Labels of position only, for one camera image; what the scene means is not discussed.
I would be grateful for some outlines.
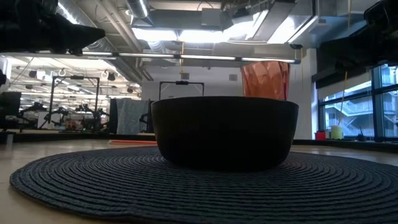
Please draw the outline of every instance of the window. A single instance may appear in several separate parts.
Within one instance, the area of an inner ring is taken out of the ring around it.
[[[325,127],[333,125],[343,127],[344,136],[357,136],[362,133],[367,137],[374,136],[373,101],[370,96],[341,103],[325,105]]]
[[[367,81],[367,82],[364,82],[362,84],[359,84],[359,85],[356,85],[354,87],[346,89],[344,95],[345,96],[351,96],[351,95],[354,95],[354,94],[357,94],[357,93],[362,93],[362,92],[365,92],[365,91],[371,91],[371,88],[372,88],[372,82],[371,81]],[[340,92],[335,93],[333,95],[327,96],[323,100],[324,101],[328,101],[328,100],[338,99],[338,98],[341,98],[341,97],[343,97],[343,91],[340,91]]]
[[[380,71],[382,87],[398,84],[398,66],[383,65],[380,67]]]
[[[383,120],[385,137],[398,137],[398,91],[383,94]]]

